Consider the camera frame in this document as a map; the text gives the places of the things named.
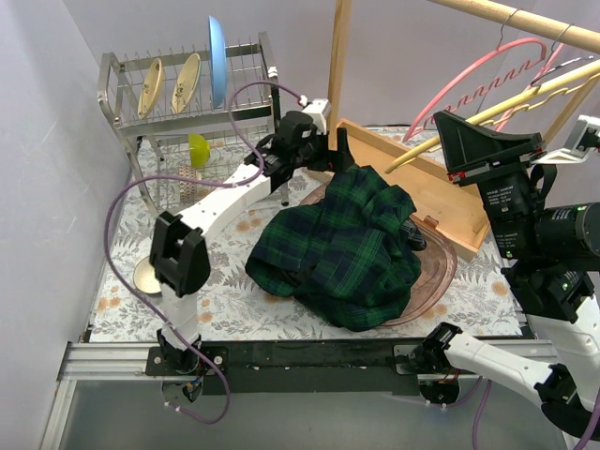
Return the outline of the green tartan skirt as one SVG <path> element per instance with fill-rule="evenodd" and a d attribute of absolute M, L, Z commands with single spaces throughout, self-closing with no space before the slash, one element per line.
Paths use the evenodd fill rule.
<path fill-rule="evenodd" d="M 399 232 L 415 211 L 401 187 L 370 166 L 352 165 L 334 175 L 318 202 L 276 214 L 246 273 L 334 326 L 372 329 L 402 314 L 421 275 L 417 251 Z"/>

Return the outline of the navy cream plaid skirt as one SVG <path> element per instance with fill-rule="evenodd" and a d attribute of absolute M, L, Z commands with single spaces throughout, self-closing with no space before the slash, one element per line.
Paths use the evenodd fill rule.
<path fill-rule="evenodd" d="M 407 218 L 400 225 L 400 236 L 407 242 L 412 251 L 422 251 L 427 248 L 427 241 L 417 225 Z"/>

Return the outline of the yellow hanger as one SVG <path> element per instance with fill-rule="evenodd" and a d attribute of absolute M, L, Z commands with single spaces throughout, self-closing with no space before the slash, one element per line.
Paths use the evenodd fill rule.
<path fill-rule="evenodd" d="M 572 98 L 557 115 L 544 133 L 547 141 L 552 141 L 567 120 L 576 112 L 580 104 L 599 83 L 599 61 L 588 57 L 589 63 L 574 68 L 552 80 L 535 84 L 533 88 L 494 105 L 467 119 L 472 125 L 498 125 L 519 112 L 541 107 L 556 97 L 573 94 Z"/>

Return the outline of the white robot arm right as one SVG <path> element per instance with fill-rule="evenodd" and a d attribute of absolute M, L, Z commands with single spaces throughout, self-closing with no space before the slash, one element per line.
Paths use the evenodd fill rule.
<path fill-rule="evenodd" d="M 558 170 L 541 135 L 508 134 L 447 111 L 434 116 L 452 183 L 478 188 L 510 290 L 560 356 L 540 363 L 439 324 L 409 355 L 415 369 L 467 370 L 531 401 L 580 444 L 599 437 L 599 206 L 547 207 Z"/>

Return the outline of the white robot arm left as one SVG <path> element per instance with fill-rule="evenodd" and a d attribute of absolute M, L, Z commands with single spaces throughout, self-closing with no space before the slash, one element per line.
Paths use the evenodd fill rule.
<path fill-rule="evenodd" d="M 197 292 L 211 272 L 208 249 L 218 234 L 254 203 L 286 184 L 299 168 L 339 173 L 354 163 L 347 131 L 337 129 L 330 149 L 323 120 L 313 113 L 291 111 L 275 133 L 261 139 L 224 185 L 173 215 L 155 222 L 149 262 L 160 285 L 166 316 L 157 334 L 161 357 L 181 375 L 200 362 L 196 324 Z"/>

